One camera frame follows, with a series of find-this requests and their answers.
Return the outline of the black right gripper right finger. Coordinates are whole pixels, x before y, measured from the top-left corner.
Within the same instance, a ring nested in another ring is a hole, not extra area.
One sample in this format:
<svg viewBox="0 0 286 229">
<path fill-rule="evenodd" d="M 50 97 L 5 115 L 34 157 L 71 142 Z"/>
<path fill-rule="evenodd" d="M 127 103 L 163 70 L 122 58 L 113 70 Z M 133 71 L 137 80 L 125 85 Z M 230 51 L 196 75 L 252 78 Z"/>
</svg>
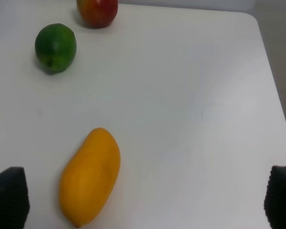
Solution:
<svg viewBox="0 0 286 229">
<path fill-rule="evenodd" d="M 286 167 L 272 166 L 264 210 L 272 229 L 286 229 Z"/>
</svg>

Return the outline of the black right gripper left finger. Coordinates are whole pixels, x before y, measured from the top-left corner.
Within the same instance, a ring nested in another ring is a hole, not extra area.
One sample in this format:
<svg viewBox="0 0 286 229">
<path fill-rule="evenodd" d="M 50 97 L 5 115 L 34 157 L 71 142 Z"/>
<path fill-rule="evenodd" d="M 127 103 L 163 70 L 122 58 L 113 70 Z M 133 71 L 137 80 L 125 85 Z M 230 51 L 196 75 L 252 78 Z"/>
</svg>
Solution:
<svg viewBox="0 0 286 229">
<path fill-rule="evenodd" d="M 28 186 L 23 167 L 0 173 L 0 229 L 22 229 L 30 211 Z"/>
</svg>

